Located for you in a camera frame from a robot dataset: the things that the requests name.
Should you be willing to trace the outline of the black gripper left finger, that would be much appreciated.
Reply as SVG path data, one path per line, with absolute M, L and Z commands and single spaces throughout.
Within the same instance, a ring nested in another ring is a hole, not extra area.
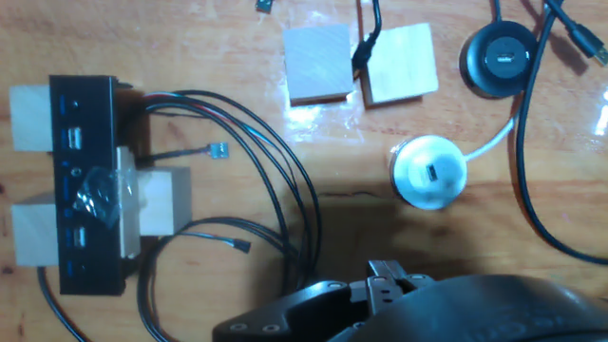
M 405 294 L 407 273 L 395 260 L 372 260 L 367 278 L 319 281 L 218 324 L 219 342 L 344 340 Z

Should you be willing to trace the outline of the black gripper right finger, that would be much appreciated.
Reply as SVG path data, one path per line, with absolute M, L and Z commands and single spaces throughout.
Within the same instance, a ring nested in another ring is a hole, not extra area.
M 408 274 L 406 275 L 406 282 L 408 283 L 408 286 L 414 291 L 433 284 L 435 280 L 429 275 Z

